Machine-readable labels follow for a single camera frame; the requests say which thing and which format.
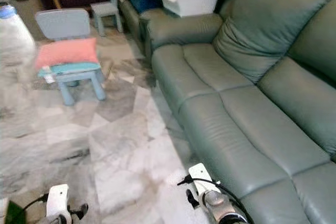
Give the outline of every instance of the black wire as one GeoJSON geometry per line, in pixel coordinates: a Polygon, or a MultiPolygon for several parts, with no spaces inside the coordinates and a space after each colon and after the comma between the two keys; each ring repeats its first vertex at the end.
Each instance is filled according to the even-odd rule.
{"type": "Polygon", "coordinates": [[[48,199],[48,195],[49,194],[44,194],[43,196],[33,200],[31,203],[29,203],[27,206],[25,206],[19,213],[17,213],[17,215],[10,221],[10,223],[14,223],[14,221],[20,216],[22,215],[26,210],[27,208],[29,208],[30,206],[32,206],[33,204],[35,204],[36,202],[39,202],[39,201],[43,201],[43,202],[46,202],[47,199],[48,199]]]}
{"type": "Polygon", "coordinates": [[[246,215],[246,218],[247,218],[249,224],[254,224],[254,221],[253,221],[251,215],[247,212],[245,206],[240,201],[240,199],[238,199],[237,196],[233,192],[231,192],[229,189],[227,189],[225,186],[223,186],[221,184],[217,184],[216,182],[213,182],[211,180],[202,179],[202,178],[191,178],[191,180],[192,181],[199,180],[199,181],[208,182],[210,184],[215,185],[219,189],[222,189],[223,191],[225,191],[227,194],[229,194],[235,200],[236,205],[244,212],[244,214],[246,215]]]}

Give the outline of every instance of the water bottle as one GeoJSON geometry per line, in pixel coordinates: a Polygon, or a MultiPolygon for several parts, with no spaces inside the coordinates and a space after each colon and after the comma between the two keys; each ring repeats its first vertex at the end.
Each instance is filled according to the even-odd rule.
{"type": "Polygon", "coordinates": [[[14,66],[31,61],[35,42],[17,11],[10,5],[0,7],[0,61],[14,66]]]}

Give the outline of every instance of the sofa cushion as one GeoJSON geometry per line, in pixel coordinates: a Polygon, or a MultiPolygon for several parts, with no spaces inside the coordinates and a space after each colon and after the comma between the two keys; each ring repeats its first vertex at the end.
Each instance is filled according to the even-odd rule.
{"type": "Polygon", "coordinates": [[[289,55],[336,82],[336,0],[319,11],[292,45],[289,55]]]}
{"type": "Polygon", "coordinates": [[[336,164],[329,162],[293,177],[298,196],[311,223],[335,223],[336,164]]]}
{"type": "Polygon", "coordinates": [[[333,86],[288,57],[272,68],[258,86],[325,151],[336,153],[333,86]]]}
{"type": "Polygon", "coordinates": [[[242,199],[255,223],[309,223],[286,172],[254,147],[218,94],[187,100],[180,118],[212,177],[242,199]]]}
{"type": "Polygon", "coordinates": [[[190,98],[179,116],[206,167],[242,199],[256,223],[309,224],[306,213],[318,219],[322,208],[323,220],[334,218],[327,205],[334,193],[310,190],[324,185],[323,191],[333,191],[336,165],[257,87],[190,98]],[[311,175],[329,166],[332,174],[311,175]]]}
{"type": "Polygon", "coordinates": [[[220,94],[226,111],[253,146],[288,175],[330,160],[328,154],[257,87],[231,89],[220,94]]]}
{"type": "Polygon", "coordinates": [[[329,0],[235,0],[214,40],[216,51],[257,82],[329,0]]]}
{"type": "Polygon", "coordinates": [[[211,44],[160,47],[153,54],[152,66],[176,114],[190,97],[252,85],[223,61],[211,44]]]}

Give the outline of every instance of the marble floor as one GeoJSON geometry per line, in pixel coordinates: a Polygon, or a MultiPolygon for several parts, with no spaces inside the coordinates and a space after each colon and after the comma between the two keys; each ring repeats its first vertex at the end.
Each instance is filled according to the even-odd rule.
{"type": "MultiPolygon", "coordinates": [[[[111,27],[104,38],[91,29],[105,101],[82,81],[71,88],[76,104],[64,106],[57,85],[36,77],[33,57],[2,54],[0,209],[67,183],[72,208],[89,204],[82,224],[210,223],[186,201],[192,185],[176,186],[198,160],[134,40],[111,27]]],[[[33,205],[28,223],[44,214],[44,204],[33,205]]]]}

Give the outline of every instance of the folded cloth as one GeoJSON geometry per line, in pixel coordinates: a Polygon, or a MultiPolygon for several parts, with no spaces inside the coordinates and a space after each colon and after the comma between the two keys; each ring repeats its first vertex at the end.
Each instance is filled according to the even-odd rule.
{"type": "Polygon", "coordinates": [[[82,73],[86,71],[93,71],[100,69],[100,64],[91,62],[66,63],[62,65],[51,66],[48,70],[41,68],[38,72],[39,77],[46,74],[68,74],[68,73],[82,73]]]}
{"type": "Polygon", "coordinates": [[[76,62],[99,63],[95,38],[62,40],[41,46],[35,67],[39,70],[43,67],[76,62]]]}

